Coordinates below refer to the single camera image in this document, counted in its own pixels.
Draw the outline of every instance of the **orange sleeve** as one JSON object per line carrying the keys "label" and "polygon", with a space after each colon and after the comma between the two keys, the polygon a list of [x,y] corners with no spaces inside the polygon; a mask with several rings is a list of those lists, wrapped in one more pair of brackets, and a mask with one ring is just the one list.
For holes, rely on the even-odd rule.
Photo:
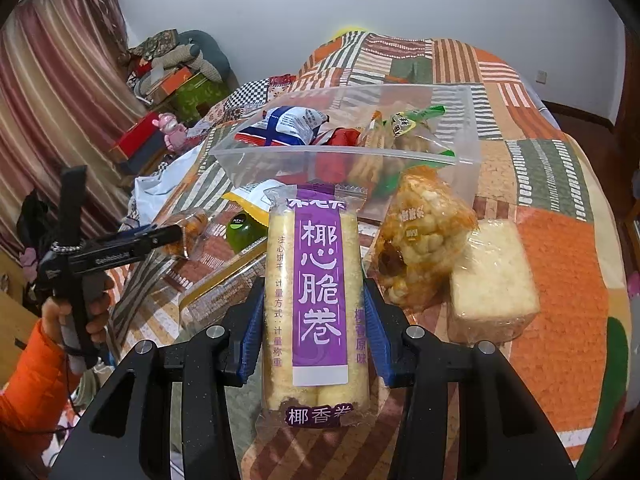
{"label": "orange sleeve", "polygon": [[13,430],[55,429],[68,391],[75,390],[80,380],[69,372],[67,385],[65,368],[65,352],[42,332],[38,320],[7,388],[0,395],[0,430],[24,456],[40,455],[49,447],[52,435]]}

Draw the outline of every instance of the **plastic storage bin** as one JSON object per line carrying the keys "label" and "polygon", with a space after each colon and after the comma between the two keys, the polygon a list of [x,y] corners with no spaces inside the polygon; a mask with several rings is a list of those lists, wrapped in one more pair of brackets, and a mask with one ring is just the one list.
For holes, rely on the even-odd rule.
{"label": "plastic storage bin", "polygon": [[[367,127],[376,110],[384,119],[405,110],[443,105],[436,136],[455,156],[432,153],[381,150],[341,146],[252,146],[235,140],[235,133],[262,119],[265,110],[279,106],[314,108],[329,116],[334,128]],[[326,180],[328,171],[340,184],[354,184],[341,179],[363,161],[375,165],[385,174],[397,174],[415,164],[439,168],[438,174],[469,205],[473,203],[480,171],[481,153],[471,90],[454,85],[383,84],[341,86],[280,95],[258,110],[242,125],[222,139],[211,154],[220,162],[236,187],[274,178],[286,184],[304,184]],[[386,212],[389,193],[370,193],[361,216],[381,221]]]}

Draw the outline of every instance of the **patchwork bedspread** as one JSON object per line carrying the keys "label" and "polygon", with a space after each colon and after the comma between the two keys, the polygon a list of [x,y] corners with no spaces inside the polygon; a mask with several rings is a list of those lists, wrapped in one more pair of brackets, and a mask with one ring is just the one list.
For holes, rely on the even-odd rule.
{"label": "patchwork bedspread", "polygon": [[[492,54],[456,40],[403,40],[349,32],[319,47],[298,77],[247,83],[209,113],[212,130],[196,164],[165,211],[220,211],[231,188],[210,148],[242,118],[281,92],[385,83],[465,84],[471,88],[482,168],[474,208],[479,218],[511,218],[540,292],[542,312],[502,349],[550,419],[580,478],[615,441],[626,392],[630,314],[620,244],[609,204],[584,153],[536,110],[517,72]],[[376,229],[361,226],[366,247]],[[171,344],[178,336],[178,292],[160,277],[171,261],[155,256],[115,269],[118,283],[110,345],[123,357],[139,340]],[[446,312],[419,319],[446,338]],[[258,388],[259,381],[253,381]],[[229,402],[245,479],[386,478],[404,391],[371,381],[375,425],[337,431],[255,432],[259,394]],[[457,391],[449,392],[445,478],[455,478]]]}

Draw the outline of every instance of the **person's hand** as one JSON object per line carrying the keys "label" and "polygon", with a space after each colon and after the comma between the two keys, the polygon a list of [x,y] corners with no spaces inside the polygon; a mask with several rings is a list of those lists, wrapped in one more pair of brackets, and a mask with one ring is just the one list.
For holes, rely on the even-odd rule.
{"label": "person's hand", "polygon": [[[104,283],[104,290],[114,287],[113,280],[107,278]],[[91,341],[94,343],[104,343],[107,341],[107,333],[104,327],[109,320],[108,309],[111,298],[103,292],[98,300],[89,305],[89,312],[94,318],[87,323],[86,331],[91,334]],[[62,344],[62,330],[60,326],[65,324],[65,316],[71,314],[71,305],[66,300],[49,298],[42,305],[42,331],[56,344]]]}

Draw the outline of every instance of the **wall outlet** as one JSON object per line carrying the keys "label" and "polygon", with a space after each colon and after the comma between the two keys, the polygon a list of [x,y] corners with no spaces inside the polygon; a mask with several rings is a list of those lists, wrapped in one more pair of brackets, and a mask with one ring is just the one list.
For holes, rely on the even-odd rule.
{"label": "wall outlet", "polygon": [[538,75],[536,76],[536,83],[546,84],[546,72],[544,70],[538,70]]}

